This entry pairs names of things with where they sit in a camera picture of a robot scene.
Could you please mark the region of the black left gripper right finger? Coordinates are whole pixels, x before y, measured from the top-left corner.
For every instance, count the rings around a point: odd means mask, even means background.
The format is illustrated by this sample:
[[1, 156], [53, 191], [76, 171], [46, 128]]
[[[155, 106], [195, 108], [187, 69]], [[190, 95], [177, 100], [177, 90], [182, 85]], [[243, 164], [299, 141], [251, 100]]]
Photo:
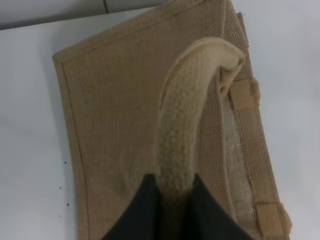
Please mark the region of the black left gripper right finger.
[[183, 218], [185, 240], [251, 240], [195, 175]]

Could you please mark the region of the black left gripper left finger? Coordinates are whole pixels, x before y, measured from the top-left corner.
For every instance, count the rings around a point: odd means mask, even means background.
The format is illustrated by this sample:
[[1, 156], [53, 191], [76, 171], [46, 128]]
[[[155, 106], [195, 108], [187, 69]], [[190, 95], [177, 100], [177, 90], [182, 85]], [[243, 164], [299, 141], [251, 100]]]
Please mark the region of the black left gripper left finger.
[[124, 213], [103, 240], [159, 240], [160, 193], [153, 174], [146, 174]]

